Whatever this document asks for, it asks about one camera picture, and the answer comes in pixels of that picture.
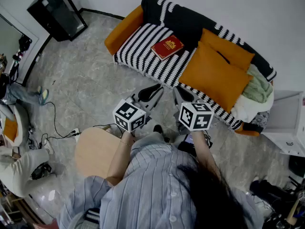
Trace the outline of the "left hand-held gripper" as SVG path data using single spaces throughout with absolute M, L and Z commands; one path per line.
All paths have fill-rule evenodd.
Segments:
M 124 131 L 134 134 L 150 120 L 151 110 L 163 95 L 164 88 L 155 84 L 144 88 L 136 88 L 133 95 L 121 99 L 114 108 L 114 123 Z

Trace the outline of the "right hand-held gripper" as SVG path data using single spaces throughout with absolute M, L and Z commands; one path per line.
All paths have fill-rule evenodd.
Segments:
M 190 89 L 176 86 L 173 88 L 173 98 L 179 110 L 175 117 L 179 134 L 205 131 L 210 128 L 214 110 L 209 104 L 203 103 L 197 94 Z

